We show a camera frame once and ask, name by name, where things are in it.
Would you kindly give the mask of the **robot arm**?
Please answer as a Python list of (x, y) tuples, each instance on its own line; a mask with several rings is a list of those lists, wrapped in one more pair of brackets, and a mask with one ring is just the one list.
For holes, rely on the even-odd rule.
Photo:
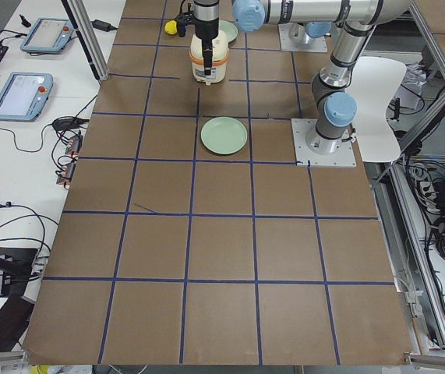
[[(251, 33), (266, 23), (332, 22), (341, 25), (341, 32), (330, 55), (328, 65), (320, 70), (325, 86), (344, 88), (348, 85), (353, 66), (362, 53), (373, 30), (404, 13), (410, 1), (233, 1), (232, 15), (237, 27)], [(194, 1), (176, 16), (178, 35), (185, 36), (188, 25), (195, 27), (201, 40), (204, 73), (212, 67), (212, 40), (219, 31), (219, 2)]]
[(379, 24), (397, 18), (409, 1), (317, 1), (314, 21), (341, 24), (330, 61), (313, 78), (312, 91), (319, 112), (315, 127), (306, 135), (308, 147), (317, 154), (335, 153), (344, 131), (355, 119), (357, 104), (345, 93), (351, 72)]

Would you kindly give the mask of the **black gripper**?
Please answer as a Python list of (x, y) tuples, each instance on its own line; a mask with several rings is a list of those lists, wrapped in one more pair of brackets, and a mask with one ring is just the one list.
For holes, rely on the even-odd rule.
[[(185, 37), (187, 26), (191, 24), (191, 13), (180, 12), (176, 16), (176, 29), (179, 37)], [(205, 76), (211, 75), (213, 63), (212, 40), (215, 39), (219, 31), (219, 19), (210, 21), (194, 18), (195, 35), (201, 40), (203, 56), (203, 73)]]

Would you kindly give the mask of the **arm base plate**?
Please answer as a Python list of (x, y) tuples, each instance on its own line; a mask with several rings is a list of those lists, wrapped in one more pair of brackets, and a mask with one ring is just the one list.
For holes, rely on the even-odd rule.
[(331, 22), (286, 23), (278, 26), (282, 51), (326, 53)]
[(348, 130), (339, 139), (323, 139), (316, 131), (316, 119), (293, 118), (292, 135), (298, 166), (354, 168), (356, 166)]

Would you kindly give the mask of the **green plate near arm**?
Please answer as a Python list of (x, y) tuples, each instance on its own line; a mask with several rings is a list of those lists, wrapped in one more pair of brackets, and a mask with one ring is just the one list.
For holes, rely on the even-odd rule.
[(239, 120), (230, 117), (212, 118), (201, 130), (203, 145), (220, 155), (239, 152), (246, 145), (247, 139), (246, 127)]
[(219, 30), (223, 31), (226, 34), (228, 43), (234, 42), (238, 36), (237, 26), (227, 20), (219, 20)]

